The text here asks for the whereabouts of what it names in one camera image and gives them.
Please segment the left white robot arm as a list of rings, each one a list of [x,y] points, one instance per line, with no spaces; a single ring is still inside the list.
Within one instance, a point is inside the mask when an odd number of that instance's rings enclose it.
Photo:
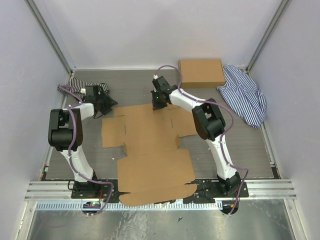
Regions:
[[[95,117],[97,113],[106,115],[117,102],[100,85],[81,88],[83,98],[71,92],[73,87],[59,85],[58,89],[78,100],[73,106],[51,110],[48,127],[49,145],[64,156],[74,175],[73,186],[67,187],[71,198],[101,198],[107,188],[110,193],[106,196],[110,197],[114,190],[113,183],[98,180],[83,151],[83,121]]]

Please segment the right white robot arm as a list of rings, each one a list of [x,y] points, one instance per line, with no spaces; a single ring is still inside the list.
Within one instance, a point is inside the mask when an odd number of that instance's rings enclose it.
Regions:
[[[154,75],[152,84],[153,110],[175,105],[192,114],[198,136],[208,144],[213,155],[220,192],[232,197],[238,191],[241,177],[228,151],[224,135],[226,122],[216,101],[190,95],[177,85],[171,86],[163,76]]]

